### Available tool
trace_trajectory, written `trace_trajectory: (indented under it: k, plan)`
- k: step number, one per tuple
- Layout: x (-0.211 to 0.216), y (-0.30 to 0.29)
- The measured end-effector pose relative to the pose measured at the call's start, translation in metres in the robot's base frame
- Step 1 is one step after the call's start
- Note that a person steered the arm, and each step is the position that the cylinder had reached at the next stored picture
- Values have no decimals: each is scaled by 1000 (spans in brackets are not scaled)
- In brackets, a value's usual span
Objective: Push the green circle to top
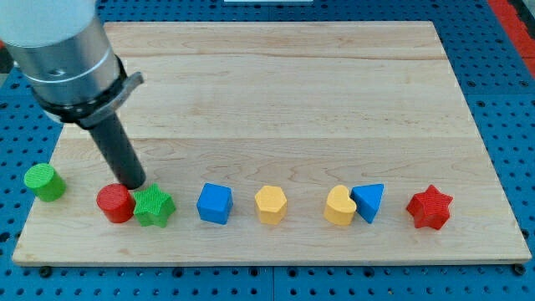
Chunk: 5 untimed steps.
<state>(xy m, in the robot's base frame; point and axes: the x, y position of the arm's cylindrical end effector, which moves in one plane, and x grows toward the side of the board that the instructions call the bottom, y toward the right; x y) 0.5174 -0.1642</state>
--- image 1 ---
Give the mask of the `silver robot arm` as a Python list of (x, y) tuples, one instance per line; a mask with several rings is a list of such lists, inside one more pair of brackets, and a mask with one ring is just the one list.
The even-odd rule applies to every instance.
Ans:
[(118, 126), (117, 109), (143, 82), (125, 72), (93, 0), (1, 0), (1, 40), (58, 122)]

